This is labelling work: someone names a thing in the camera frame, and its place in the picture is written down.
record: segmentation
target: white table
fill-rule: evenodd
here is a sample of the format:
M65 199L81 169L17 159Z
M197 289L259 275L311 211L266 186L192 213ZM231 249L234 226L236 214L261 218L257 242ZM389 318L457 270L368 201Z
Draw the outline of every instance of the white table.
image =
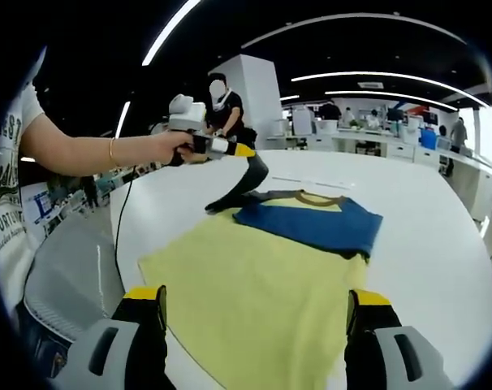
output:
M443 355L454 384L463 383L492 345L492 265L475 224L446 181L427 167L357 154L260 155L270 176L259 190L343 194L384 217L366 288L388 297L403 325L414 326ZM127 291L144 283L137 260L207 218L204 207L231 189L245 170L244 159L224 158L163 168L135 181L119 238ZM111 194L114 236L127 189L128 184ZM169 332L167 343L166 373L177 388L218 388Z

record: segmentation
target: white t-shirt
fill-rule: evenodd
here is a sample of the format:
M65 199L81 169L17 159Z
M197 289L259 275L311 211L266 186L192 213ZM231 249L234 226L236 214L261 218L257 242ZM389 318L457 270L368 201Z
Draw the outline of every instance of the white t-shirt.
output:
M19 190L19 145L41 106L32 84L11 103L0 136L0 288L12 313L24 294L34 250L28 241Z

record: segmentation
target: hand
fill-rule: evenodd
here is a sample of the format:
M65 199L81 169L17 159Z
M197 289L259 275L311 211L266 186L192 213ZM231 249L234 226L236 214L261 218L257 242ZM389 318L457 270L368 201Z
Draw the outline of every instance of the hand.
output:
M193 154L193 138L187 132L162 132L155 136L158 143L158 161L169 164L177 151L187 160Z

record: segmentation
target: white pillar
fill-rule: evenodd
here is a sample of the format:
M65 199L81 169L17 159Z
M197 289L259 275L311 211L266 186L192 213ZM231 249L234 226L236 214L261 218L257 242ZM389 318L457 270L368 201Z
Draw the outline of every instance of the white pillar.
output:
M257 132L257 148L264 149L274 121L283 118L274 63L241 54L210 73L213 72L223 73L230 88L242 98L243 121Z

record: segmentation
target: yellow t-shirt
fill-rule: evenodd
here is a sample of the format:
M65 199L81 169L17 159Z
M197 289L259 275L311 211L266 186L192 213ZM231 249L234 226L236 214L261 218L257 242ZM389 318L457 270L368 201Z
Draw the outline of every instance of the yellow t-shirt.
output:
M348 291L363 287L365 261L242 226L236 211L142 258L145 282L166 285L170 330L223 387L323 389L347 343Z

